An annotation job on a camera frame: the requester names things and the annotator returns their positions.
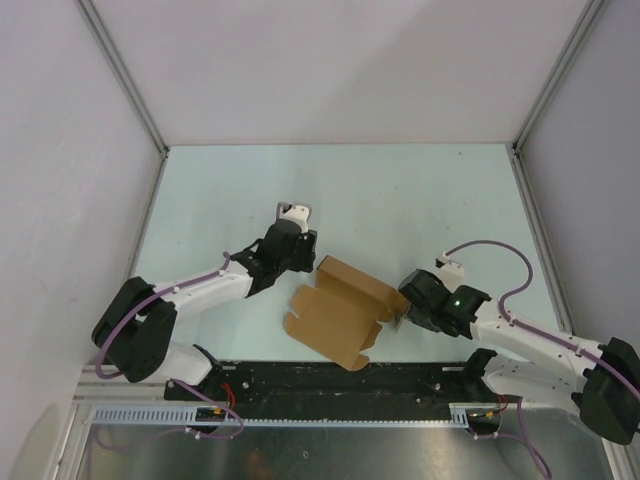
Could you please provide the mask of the left aluminium frame post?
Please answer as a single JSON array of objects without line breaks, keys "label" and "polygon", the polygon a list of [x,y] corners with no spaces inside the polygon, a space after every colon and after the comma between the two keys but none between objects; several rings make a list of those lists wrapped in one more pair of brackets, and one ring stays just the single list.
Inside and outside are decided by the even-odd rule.
[{"label": "left aluminium frame post", "polygon": [[159,154],[164,156],[169,147],[162,138],[160,130],[152,118],[146,102],[95,3],[90,0],[75,0],[74,4],[103,54],[116,82],[132,107],[134,114],[141,123],[143,130]]}]

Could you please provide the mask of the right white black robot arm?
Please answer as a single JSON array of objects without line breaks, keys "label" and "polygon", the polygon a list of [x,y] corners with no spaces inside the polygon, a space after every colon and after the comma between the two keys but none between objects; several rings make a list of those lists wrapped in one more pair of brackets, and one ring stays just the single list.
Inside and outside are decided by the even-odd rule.
[{"label": "right white black robot arm", "polygon": [[639,356],[628,342],[586,340],[502,312],[496,299],[447,266],[415,270],[398,291],[411,323],[480,343],[461,376],[469,399],[496,393],[532,400],[578,416],[612,443],[632,443],[639,429]]}]

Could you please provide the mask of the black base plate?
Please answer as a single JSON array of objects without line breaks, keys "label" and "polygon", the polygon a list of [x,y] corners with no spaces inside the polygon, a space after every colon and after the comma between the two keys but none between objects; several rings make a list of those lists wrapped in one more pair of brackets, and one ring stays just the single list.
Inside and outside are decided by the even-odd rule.
[{"label": "black base plate", "polygon": [[253,406],[283,394],[305,399],[350,394],[405,396],[436,402],[499,403],[506,396],[480,382],[479,370],[462,363],[370,363],[348,371],[326,362],[223,362],[195,385],[171,379],[167,400],[229,400]]}]

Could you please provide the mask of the brown cardboard box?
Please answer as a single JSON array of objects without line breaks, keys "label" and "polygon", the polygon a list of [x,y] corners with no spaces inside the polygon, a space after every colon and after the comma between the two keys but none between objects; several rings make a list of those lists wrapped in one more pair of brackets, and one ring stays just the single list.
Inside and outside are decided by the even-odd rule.
[{"label": "brown cardboard box", "polygon": [[363,352],[409,308],[396,288],[333,256],[319,264],[315,285],[300,286],[289,305],[285,332],[350,372],[369,363]]}]

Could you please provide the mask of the aluminium frame post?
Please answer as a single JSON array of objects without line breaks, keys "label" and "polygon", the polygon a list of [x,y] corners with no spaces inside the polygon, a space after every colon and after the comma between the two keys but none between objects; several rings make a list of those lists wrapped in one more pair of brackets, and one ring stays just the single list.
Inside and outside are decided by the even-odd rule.
[{"label": "aluminium frame post", "polygon": [[141,123],[143,130],[159,154],[164,156],[169,147],[162,138],[160,130],[152,118],[146,102],[95,3],[90,0],[75,0],[74,4],[103,54],[116,82],[132,107],[134,114]]},{"label": "aluminium frame post", "polygon": [[576,24],[572,28],[567,41],[562,47],[548,77],[511,144],[514,151],[520,151],[527,143],[533,130],[544,116],[545,111],[548,109],[551,101],[569,74],[578,55],[586,45],[589,36],[609,4],[610,2],[607,0],[589,0],[586,2]]}]

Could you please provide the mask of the right aluminium frame post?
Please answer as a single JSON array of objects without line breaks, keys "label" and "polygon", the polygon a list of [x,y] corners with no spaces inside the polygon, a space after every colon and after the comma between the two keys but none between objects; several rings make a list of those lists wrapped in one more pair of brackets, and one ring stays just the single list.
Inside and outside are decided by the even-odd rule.
[{"label": "right aluminium frame post", "polygon": [[520,151],[527,143],[533,130],[544,116],[545,111],[548,109],[551,101],[569,74],[578,55],[586,45],[589,36],[609,4],[610,2],[607,0],[589,0],[586,2],[576,24],[572,28],[567,41],[562,47],[548,77],[511,144],[514,151]]}]

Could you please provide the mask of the aluminium rail beam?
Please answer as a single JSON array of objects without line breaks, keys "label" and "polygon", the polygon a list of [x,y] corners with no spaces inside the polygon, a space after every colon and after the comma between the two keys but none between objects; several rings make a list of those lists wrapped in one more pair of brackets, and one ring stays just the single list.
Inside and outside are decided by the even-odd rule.
[{"label": "aluminium rail beam", "polygon": [[76,390],[75,402],[84,403],[150,403],[164,400],[166,380],[152,375],[138,383],[130,383],[124,376],[102,379],[94,365],[82,368]]}]

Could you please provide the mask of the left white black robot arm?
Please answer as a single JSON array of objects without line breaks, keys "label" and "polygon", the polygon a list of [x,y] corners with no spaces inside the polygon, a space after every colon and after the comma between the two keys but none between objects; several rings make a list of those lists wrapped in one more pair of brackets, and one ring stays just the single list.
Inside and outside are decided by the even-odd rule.
[{"label": "left white black robot arm", "polygon": [[176,323],[272,287],[287,271],[309,273],[316,259],[317,232],[305,213],[290,210],[262,238],[222,265],[181,281],[152,284],[128,279],[96,324],[91,338],[99,348],[95,373],[102,380],[124,377],[130,383],[159,375],[185,383],[197,398],[214,397],[221,387],[216,361],[203,347],[172,339]]}]

